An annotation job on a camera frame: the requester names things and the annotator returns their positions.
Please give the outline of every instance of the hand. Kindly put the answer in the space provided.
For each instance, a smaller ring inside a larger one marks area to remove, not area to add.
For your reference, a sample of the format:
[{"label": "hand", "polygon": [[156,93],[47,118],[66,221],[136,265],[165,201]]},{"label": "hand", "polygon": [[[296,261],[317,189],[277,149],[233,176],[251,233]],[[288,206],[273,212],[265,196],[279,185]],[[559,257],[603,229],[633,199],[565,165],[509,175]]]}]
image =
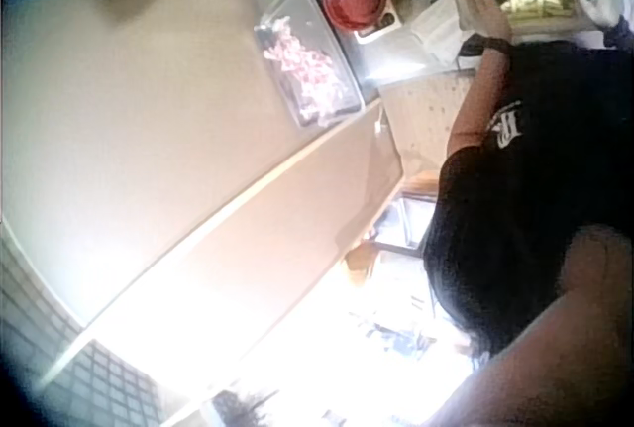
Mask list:
[{"label": "hand", "polygon": [[598,27],[610,29],[618,24],[620,15],[612,0],[579,0],[579,4]]},{"label": "hand", "polygon": [[474,0],[475,8],[490,38],[511,41],[513,35],[508,17],[495,0]]}]

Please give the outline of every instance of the pink food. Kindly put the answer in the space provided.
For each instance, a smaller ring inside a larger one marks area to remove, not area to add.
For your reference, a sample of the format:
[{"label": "pink food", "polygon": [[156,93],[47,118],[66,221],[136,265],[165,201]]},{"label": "pink food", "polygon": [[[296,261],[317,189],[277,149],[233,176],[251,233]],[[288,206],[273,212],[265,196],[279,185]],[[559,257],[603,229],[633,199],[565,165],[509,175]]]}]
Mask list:
[{"label": "pink food", "polygon": [[306,119],[318,117],[325,125],[335,113],[334,102],[341,98],[343,85],[337,77],[331,58],[320,51],[312,51],[291,33],[289,18],[277,19],[272,24],[277,40],[264,51],[264,58],[280,63],[282,72],[290,73],[300,84],[306,103],[299,109]]}]

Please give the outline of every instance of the white wall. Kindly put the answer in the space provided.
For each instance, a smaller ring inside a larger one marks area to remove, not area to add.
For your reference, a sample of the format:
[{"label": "white wall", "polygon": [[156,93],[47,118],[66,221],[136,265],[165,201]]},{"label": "white wall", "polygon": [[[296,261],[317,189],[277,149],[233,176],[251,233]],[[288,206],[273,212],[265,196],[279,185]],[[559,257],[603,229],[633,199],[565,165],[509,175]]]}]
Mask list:
[{"label": "white wall", "polygon": [[13,0],[4,216],[85,322],[196,222],[314,136],[252,37],[251,0]]}]

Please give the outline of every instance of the black wristband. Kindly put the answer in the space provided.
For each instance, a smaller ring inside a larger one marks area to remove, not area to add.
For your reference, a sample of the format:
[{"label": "black wristband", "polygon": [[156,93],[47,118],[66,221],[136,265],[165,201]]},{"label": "black wristband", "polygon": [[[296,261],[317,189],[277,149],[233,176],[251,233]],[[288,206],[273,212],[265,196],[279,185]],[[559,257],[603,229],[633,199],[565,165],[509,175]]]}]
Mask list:
[{"label": "black wristband", "polygon": [[630,26],[621,15],[616,26],[603,31],[603,45],[607,48],[615,48],[618,42],[630,34]]},{"label": "black wristband", "polygon": [[496,51],[503,53],[504,55],[511,55],[511,49],[513,46],[506,39],[500,38],[486,38],[484,40],[485,49],[495,49]]}]

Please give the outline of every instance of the glove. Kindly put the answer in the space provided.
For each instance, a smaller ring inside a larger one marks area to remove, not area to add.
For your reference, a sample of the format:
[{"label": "glove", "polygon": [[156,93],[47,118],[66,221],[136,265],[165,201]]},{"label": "glove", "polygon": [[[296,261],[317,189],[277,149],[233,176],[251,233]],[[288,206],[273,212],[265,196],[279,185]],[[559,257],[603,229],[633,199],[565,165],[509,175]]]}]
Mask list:
[{"label": "glove", "polygon": [[618,24],[620,15],[612,0],[579,0],[579,3],[600,29],[611,29]]}]

